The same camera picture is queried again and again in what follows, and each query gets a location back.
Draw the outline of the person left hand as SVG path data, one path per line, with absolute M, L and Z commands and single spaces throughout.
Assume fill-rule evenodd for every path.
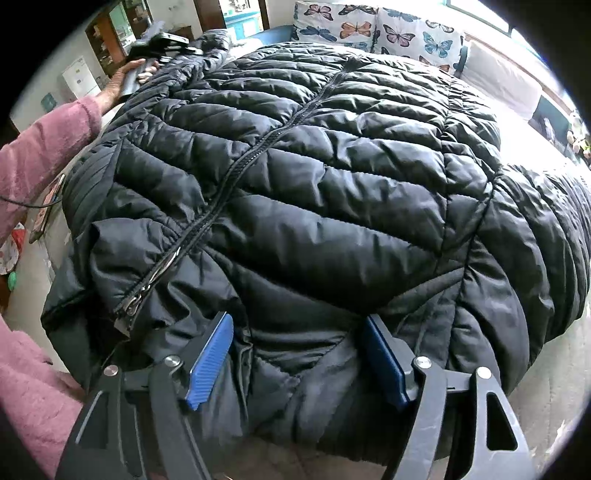
M 106 87 L 95 97 L 102 116 L 112 110 L 121 96 L 125 96 L 133 87 L 147 83 L 157 72 L 160 65 L 157 60 L 137 59 L 126 63 L 111 77 Z

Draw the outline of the pink sleeved right forearm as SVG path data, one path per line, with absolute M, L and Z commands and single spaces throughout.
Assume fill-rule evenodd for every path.
M 41 471 L 51 479 L 84 396 L 73 377 L 57 370 L 30 336 L 1 324 L 1 407 Z

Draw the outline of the pink sleeved left forearm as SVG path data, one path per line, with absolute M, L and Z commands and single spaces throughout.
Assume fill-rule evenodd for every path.
M 1 239 L 20 221 L 55 176 L 92 142 L 113 101 L 100 94 L 64 104 L 45 114 L 1 148 Z

